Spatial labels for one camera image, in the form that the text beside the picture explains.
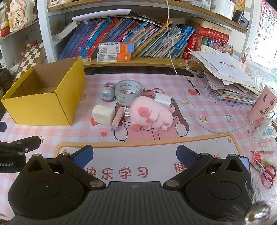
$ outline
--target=pink cup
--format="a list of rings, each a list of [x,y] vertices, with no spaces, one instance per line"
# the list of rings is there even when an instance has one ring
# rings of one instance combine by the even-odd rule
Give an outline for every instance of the pink cup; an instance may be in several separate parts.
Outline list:
[[[247,113],[247,118],[249,122],[256,119],[251,124],[254,127],[260,127],[263,124],[266,117],[273,116],[273,113],[269,115],[266,115],[266,114],[273,110],[276,103],[277,103],[277,92],[272,87],[266,85],[263,91],[261,92],[261,95],[253,105],[253,107]]]

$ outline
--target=scissors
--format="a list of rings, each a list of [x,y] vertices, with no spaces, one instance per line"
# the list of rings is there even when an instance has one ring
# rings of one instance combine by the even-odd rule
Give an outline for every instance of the scissors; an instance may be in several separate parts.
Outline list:
[[[261,175],[261,182],[262,182],[263,186],[266,189],[271,189],[272,186],[273,186],[273,181],[274,181],[274,179],[276,177],[276,169],[275,169],[275,167],[273,165],[267,165],[267,166],[264,166],[263,168],[261,168],[260,165],[256,165],[256,164],[254,164],[252,162],[250,162],[250,163],[251,163],[251,165],[254,168],[256,168],[258,171],[260,171],[262,173],[262,175]],[[273,169],[274,175],[268,170],[268,168],[272,168]],[[268,180],[269,182],[271,182],[270,187],[267,187],[265,185],[265,180]]]

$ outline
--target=chess board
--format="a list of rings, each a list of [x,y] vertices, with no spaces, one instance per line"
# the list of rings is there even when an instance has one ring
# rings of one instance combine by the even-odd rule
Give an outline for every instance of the chess board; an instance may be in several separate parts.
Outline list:
[[[45,50],[43,43],[28,48],[17,70],[16,80],[31,66],[43,63],[44,59]]]

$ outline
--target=wooden shelf board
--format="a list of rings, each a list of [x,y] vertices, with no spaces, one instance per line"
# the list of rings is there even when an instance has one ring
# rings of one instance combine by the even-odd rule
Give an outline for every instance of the wooden shelf board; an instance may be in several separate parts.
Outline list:
[[[173,59],[175,68],[185,69],[184,60],[181,58]],[[139,66],[139,67],[169,67],[173,68],[170,58],[139,58],[131,57],[131,62],[106,62],[98,63],[97,59],[83,62],[84,68],[87,67],[109,67],[109,66]],[[196,64],[190,64],[192,70],[198,69]]]
[[[68,12],[68,11],[74,11],[81,9],[80,7],[90,8],[93,7],[94,4],[107,4],[107,6],[116,6],[118,9],[122,4],[119,4],[120,2],[124,2],[123,5],[138,5],[138,6],[149,6],[152,5],[154,7],[161,7],[161,8],[167,8],[166,1],[165,0],[78,0],[74,2],[65,3],[63,5],[54,6],[52,8],[48,9],[48,12],[55,12],[60,11],[61,13]],[[169,1],[169,6],[178,11],[191,13],[194,16],[199,16],[207,19],[211,19],[215,22],[219,22],[223,25],[229,26],[237,31],[240,31],[244,34],[247,33],[247,28],[241,26],[240,24],[228,19],[225,16],[222,16],[220,14],[211,12],[205,8],[201,8],[199,6],[179,2],[179,1]]]

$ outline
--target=tape roll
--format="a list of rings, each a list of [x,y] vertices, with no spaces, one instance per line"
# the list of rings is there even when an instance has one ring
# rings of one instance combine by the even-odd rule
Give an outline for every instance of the tape roll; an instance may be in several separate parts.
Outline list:
[[[135,80],[122,80],[115,85],[116,101],[122,106],[130,106],[133,101],[141,96],[141,84]]]

